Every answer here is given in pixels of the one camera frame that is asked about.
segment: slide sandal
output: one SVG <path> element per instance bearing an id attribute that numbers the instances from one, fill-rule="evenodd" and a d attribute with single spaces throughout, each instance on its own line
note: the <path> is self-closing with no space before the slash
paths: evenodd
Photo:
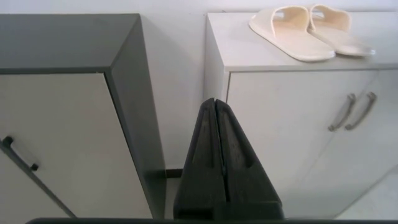
<path id="1" fill-rule="evenodd" d="M 297 60 L 315 62 L 333 58 L 334 49 L 308 33 L 309 19 L 307 8 L 286 6 L 261 10 L 251 18 L 249 26 Z"/>
<path id="2" fill-rule="evenodd" d="M 308 11 L 310 12 L 309 33 L 332 46 L 336 53 L 351 56 L 370 56 L 376 53 L 370 46 L 348 33 L 351 17 L 346 11 L 321 4 L 311 6 Z"/>

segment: white wall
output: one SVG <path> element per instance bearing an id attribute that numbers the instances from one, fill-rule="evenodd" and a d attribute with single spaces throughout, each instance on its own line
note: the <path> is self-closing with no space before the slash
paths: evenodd
<path id="1" fill-rule="evenodd" d="M 207 12 L 258 11 L 311 0 L 0 0 L 2 13 L 122 13 L 142 16 L 168 169 L 184 165 L 203 95 Z M 395 0 L 318 0 L 342 9 L 391 9 Z"/>

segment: floor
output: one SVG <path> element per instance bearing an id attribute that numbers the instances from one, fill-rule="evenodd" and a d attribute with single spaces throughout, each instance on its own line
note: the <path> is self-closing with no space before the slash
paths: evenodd
<path id="1" fill-rule="evenodd" d="M 173 219 L 174 198 L 179 178 L 167 179 L 165 218 Z M 398 168 L 385 176 L 368 193 L 336 219 L 398 220 Z"/>
<path id="2" fill-rule="evenodd" d="M 173 204 L 174 198 L 177 194 L 178 187 L 180 186 L 179 178 L 169 178 L 167 179 L 166 188 L 166 204 L 165 204 L 165 214 L 166 219 L 173 219 Z"/>

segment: white countertop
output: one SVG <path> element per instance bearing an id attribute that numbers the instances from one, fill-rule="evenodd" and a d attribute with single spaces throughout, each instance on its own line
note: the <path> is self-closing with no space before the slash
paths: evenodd
<path id="1" fill-rule="evenodd" d="M 209 13 L 224 69 L 362 70 L 398 68 L 398 17 L 396 12 L 350 12 L 351 33 L 376 49 L 376 55 L 355 58 L 338 55 L 325 62 L 300 62 L 253 32 L 248 26 L 255 13 Z"/>

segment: metal handle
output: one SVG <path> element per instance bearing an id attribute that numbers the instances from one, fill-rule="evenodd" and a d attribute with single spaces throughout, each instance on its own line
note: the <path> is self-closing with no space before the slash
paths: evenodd
<path id="1" fill-rule="evenodd" d="M 343 116 L 343 118 L 339 121 L 339 123 L 337 123 L 336 125 L 330 125 L 328 127 L 329 131 L 336 131 L 337 129 L 341 128 L 342 125 L 346 122 L 346 120 L 348 119 L 348 117 L 350 116 L 351 112 L 353 111 L 354 105 L 356 103 L 356 97 L 354 93 L 349 94 L 348 96 L 348 100 L 349 100 L 349 106 L 348 109 L 345 113 L 345 115 Z"/>
<path id="2" fill-rule="evenodd" d="M 0 150 L 5 153 L 12 162 L 14 162 L 33 182 L 40 187 L 51 200 L 56 203 L 69 217 L 76 218 L 76 215 L 32 172 L 36 171 L 39 166 L 33 164 L 28 166 L 19 156 L 12 150 L 11 144 L 14 142 L 10 136 L 0 139 Z"/>
<path id="3" fill-rule="evenodd" d="M 373 92 L 369 92 L 367 94 L 367 96 L 369 98 L 368 106 L 365 108 L 365 110 L 363 111 L 363 114 L 361 115 L 361 117 L 359 117 L 359 119 L 357 121 L 355 121 L 353 124 L 346 125 L 347 131 L 354 130 L 356 127 L 358 127 L 362 123 L 362 121 L 366 118 L 366 116 L 369 114 L 369 112 L 372 110 L 374 103 L 377 100 L 377 96 Z"/>
<path id="4" fill-rule="evenodd" d="M 5 150 L 8 150 L 10 154 L 15 155 L 16 157 L 18 157 L 18 159 L 23 162 L 27 167 L 29 167 L 29 169 L 31 171 L 37 171 L 39 169 L 39 165 L 37 165 L 36 163 L 33 163 L 31 166 L 28 166 L 26 164 L 26 162 L 24 162 L 19 156 L 18 154 L 16 154 L 14 152 L 14 150 L 11 147 L 11 144 L 14 142 L 14 139 L 11 136 L 6 136 L 3 140 L 2 140 L 2 144 L 3 146 L 5 146 Z"/>

